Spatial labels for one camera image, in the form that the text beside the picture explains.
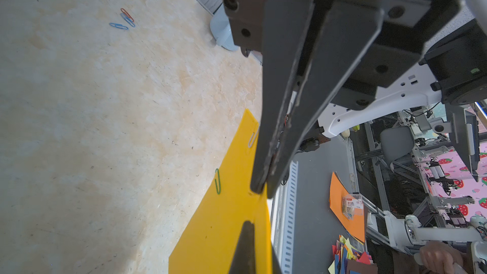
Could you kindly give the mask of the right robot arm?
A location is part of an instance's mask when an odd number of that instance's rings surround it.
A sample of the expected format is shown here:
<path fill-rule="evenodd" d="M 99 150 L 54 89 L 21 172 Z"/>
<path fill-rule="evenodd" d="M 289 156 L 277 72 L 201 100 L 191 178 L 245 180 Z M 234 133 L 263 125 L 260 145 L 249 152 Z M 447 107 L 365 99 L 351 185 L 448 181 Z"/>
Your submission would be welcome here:
<path fill-rule="evenodd" d="M 273 197 L 320 135 L 410 107 L 486 97 L 486 46 L 465 27 L 427 43 L 464 8 L 486 31 L 486 0 L 223 0 L 233 40 L 262 54 L 261 125 L 250 189 Z"/>

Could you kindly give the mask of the yellow paper sheet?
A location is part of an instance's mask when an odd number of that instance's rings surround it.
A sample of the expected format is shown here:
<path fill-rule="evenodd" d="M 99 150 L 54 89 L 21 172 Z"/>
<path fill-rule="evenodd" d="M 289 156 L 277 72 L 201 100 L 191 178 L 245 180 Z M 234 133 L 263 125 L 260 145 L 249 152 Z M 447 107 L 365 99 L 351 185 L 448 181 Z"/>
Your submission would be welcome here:
<path fill-rule="evenodd" d="M 218 167 L 221 194 L 213 181 L 169 257 L 170 273 L 228 273 L 245 221 L 255 228 L 256 273 L 272 273 L 267 193 L 251 190 L 257 140 L 252 148 L 247 144 L 257 129 L 257 120 L 246 110 Z"/>

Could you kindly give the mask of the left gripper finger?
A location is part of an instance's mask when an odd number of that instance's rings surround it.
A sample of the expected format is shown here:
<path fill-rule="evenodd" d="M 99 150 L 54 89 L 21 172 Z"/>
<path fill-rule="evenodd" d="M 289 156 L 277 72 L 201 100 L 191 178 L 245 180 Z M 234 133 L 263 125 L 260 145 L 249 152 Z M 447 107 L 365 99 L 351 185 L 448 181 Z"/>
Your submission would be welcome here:
<path fill-rule="evenodd" d="M 245 221 L 238 238 L 229 274 L 255 274 L 255 228 L 250 221 Z"/>

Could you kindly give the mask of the blue paperclip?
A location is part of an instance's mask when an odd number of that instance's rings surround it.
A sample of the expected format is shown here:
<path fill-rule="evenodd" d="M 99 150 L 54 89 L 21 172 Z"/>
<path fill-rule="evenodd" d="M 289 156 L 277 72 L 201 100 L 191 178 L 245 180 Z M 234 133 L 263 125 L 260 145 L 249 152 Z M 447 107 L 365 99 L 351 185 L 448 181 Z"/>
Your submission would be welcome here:
<path fill-rule="evenodd" d="M 129 28 L 127 26 L 122 25 L 122 24 L 110 23 L 109 25 L 113 28 L 116 28 L 116 29 L 129 30 Z"/>
<path fill-rule="evenodd" d="M 131 27 L 136 27 L 135 22 L 128 17 L 125 13 L 121 13 L 120 16 L 131 26 Z"/>

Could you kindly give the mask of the green paperclip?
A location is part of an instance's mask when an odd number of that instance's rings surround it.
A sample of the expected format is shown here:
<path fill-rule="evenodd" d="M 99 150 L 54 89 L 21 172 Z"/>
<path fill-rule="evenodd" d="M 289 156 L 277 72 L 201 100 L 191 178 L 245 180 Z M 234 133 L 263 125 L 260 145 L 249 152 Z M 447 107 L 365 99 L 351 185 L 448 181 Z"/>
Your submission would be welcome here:
<path fill-rule="evenodd" d="M 219 169 L 217 168 L 215 170 L 215 179 L 214 179 L 214 184 L 215 184 L 215 189 L 216 189 L 216 193 L 218 195 L 221 194 L 221 178 L 220 178 L 220 172 L 219 172 Z"/>

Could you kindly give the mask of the person hand in background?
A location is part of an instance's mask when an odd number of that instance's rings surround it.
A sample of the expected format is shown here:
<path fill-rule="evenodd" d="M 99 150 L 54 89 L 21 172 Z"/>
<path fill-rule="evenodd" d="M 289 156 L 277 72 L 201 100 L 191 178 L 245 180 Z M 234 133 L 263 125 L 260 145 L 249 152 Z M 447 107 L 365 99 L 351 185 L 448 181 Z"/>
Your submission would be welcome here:
<path fill-rule="evenodd" d="M 443 242 L 430 241 L 419 254 L 422 264 L 433 273 L 455 273 L 454 264 L 463 264 L 461 253 Z"/>

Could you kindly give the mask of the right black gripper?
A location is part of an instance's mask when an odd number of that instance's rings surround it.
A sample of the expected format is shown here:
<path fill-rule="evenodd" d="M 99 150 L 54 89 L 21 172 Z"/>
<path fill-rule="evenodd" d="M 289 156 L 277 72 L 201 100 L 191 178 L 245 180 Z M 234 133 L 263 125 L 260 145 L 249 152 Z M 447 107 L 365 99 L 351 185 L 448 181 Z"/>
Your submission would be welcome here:
<path fill-rule="evenodd" d="M 412 68 L 460 0 L 223 0 L 233 38 L 263 55 L 251 190 L 271 199 L 329 103 L 368 107 Z"/>

